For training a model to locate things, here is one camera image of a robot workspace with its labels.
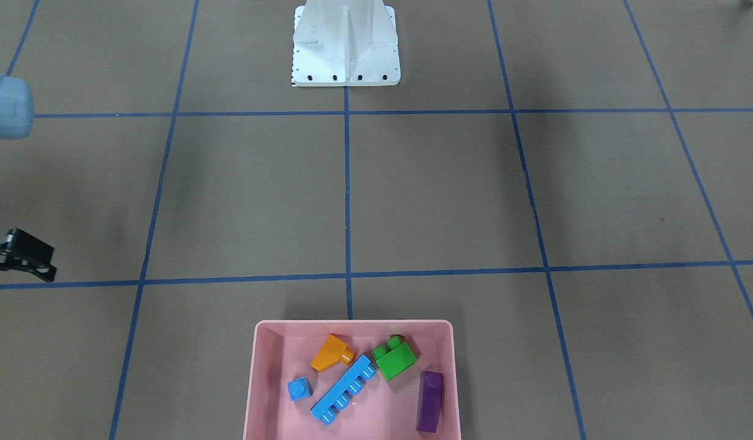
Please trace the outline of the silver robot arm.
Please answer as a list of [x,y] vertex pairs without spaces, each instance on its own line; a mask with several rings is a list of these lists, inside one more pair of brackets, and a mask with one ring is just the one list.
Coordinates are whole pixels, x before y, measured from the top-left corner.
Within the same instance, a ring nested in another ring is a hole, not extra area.
[[0,73],[0,140],[28,137],[34,119],[35,100],[28,83]]

